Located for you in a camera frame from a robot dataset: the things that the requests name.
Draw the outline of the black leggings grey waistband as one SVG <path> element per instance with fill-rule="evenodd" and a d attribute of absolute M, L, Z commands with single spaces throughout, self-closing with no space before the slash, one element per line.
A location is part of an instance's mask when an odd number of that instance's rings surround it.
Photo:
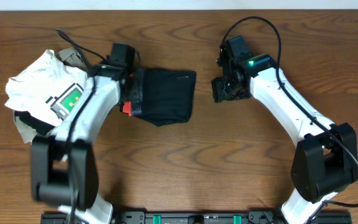
<path fill-rule="evenodd" d="M 129 77 L 132 86 L 119 103 L 120 112 L 156 126 L 190 120 L 195 71 L 146 68 L 135 71 Z"/>

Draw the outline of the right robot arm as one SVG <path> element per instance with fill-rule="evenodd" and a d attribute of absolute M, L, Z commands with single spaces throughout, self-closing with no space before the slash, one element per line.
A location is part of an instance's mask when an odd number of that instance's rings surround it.
<path fill-rule="evenodd" d="M 221 54 L 216 62 L 223 76 L 212 80 L 215 102 L 254 98 L 293 141 L 294 190 L 280 207 L 279 220 L 311 223 L 324 205 L 358 180 L 354 129 L 347 123 L 336 125 L 313 108 L 268 54 Z"/>

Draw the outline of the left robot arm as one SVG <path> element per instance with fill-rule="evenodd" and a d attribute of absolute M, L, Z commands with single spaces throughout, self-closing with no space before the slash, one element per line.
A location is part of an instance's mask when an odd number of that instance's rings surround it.
<path fill-rule="evenodd" d="M 88 86 L 61 125 L 32 140 L 31 192 L 67 213 L 68 223 L 110 223 L 113 206 L 98 193 L 93 143 L 130 76 L 125 63 L 95 65 L 88 73 Z"/>

